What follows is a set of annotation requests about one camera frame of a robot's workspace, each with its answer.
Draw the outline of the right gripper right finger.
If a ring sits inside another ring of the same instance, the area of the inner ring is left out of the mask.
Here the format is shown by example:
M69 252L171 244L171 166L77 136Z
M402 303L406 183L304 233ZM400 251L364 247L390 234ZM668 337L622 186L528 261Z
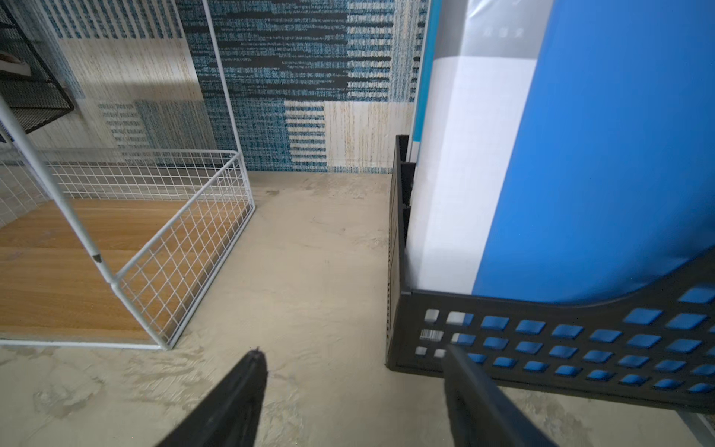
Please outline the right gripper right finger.
M552 446L464 350L448 346L444 393L456 446Z

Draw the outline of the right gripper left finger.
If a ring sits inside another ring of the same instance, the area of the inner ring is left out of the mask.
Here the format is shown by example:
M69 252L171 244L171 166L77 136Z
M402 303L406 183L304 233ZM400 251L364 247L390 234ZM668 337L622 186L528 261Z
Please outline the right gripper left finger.
M253 446L268 378L266 355L251 350L160 446Z

